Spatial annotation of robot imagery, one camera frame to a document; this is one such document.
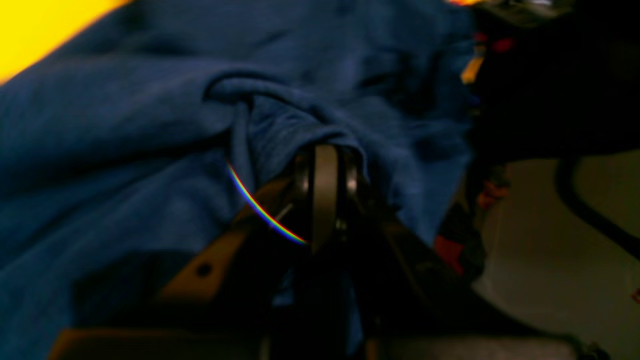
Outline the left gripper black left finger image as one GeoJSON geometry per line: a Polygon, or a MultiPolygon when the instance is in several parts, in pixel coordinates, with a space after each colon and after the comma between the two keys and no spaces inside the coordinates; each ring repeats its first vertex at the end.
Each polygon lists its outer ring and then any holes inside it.
{"type": "Polygon", "coordinates": [[[306,150],[289,172],[248,194],[230,227],[154,297],[103,328],[74,328],[52,360],[315,360],[302,296],[277,309],[292,268],[326,240],[326,152],[306,150]]]}

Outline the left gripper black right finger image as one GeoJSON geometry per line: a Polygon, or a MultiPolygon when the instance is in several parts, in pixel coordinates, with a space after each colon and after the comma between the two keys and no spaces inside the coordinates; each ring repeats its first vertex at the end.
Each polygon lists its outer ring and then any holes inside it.
{"type": "Polygon", "coordinates": [[[314,253],[340,256],[367,360],[589,360],[573,336],[491,305],[377,198],[345,150],[314,148],[314,253]]]}

